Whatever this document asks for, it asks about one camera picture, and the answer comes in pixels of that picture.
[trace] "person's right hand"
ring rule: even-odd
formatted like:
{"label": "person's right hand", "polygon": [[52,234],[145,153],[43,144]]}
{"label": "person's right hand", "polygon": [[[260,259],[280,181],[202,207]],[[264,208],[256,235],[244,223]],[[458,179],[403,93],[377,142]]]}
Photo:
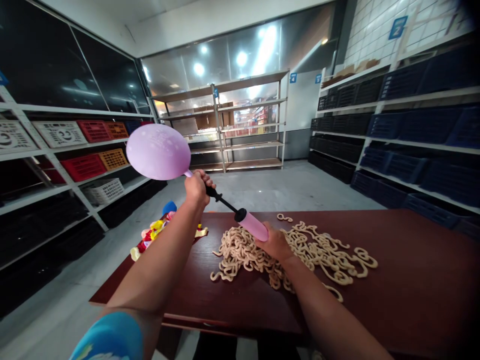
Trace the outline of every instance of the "person's right hand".
{"label": "person's right hand", "polygon": [[255,245],[279,262],[295,256],[282,232],[271,227],[268,221],[265,221],[263,225],[265,225],[268,230],[268,240],[260,241],[256,238]]}

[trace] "gray floor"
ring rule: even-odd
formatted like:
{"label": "gray floor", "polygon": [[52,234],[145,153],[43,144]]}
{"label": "gray floor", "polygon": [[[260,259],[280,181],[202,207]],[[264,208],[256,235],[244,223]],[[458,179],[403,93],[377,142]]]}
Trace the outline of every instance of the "gray floor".
{"label": "gray floor", "polygon": [[[306,160],[289,161],[283,170],[213,174],[225,199],[249,211],[313,211],[383,209]],[[183,179],[139,207],[126,221],[79,260],[67,266],[47,286],[0,322],[0,359],[68,359],[76,343],[100,313],[89,298],[141,240],[141,231],[158,219],[170,200],[185,200]],[[228,209],[212,202],[205,211]],[[191,359],[199,333],[184,331],[177,359]],[[237,359],[255,359],[254,340],[240,339]],[[302,358],[306,352],[301,351]],[[156,353],[154,359],[163,359]]]}

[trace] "pink balloon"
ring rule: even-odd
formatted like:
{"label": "pink balloon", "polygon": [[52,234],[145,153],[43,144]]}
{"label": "pink balloon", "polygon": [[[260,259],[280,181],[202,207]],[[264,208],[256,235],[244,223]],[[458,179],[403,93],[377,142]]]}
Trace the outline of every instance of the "pink balloon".
{"label": "pink balloon", "polygon": [[189,173],[189,144],[177,130],[161,124],[137,128],[126,143],[126,157],[143,176],[171,180]]}

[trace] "blue sleeve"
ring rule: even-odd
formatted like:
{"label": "blue sleeve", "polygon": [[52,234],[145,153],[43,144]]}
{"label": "blue sleeve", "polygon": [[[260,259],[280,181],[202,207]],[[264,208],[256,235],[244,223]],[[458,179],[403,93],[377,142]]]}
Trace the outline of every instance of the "blue sleeve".
{"label": "blue sleeve", "polygon": [[125,312],[105,315],[86,332],[70,360],[142,360],[139,324]]}

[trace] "table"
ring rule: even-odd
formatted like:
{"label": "table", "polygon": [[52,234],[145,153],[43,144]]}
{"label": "table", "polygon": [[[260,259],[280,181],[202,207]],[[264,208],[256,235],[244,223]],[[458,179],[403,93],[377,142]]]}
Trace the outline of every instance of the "table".
{"label": "table", "polygon": [[[480,279],[480,247],[407,209],[253,213],[277,228],[304,221],[317,225],[351,248],[362,247],[378,261],[368,277],[341,286],[321,268],[315,274],[335,287],[343,304],[389,351],[437,358],[457,350],[468,338]],[[231,213],[204,213],[208,236],[192,246],[178,286],[166,308],[164,324],[222,334],[256,337],[264,332],[305,339],[308,328],[295,295],[273,290],[268,274],[240,270],[233,282],[212,282],[218,271],[222,234],[237,226]],[[104,305],[133,261],[128,256],[90,299]]]}

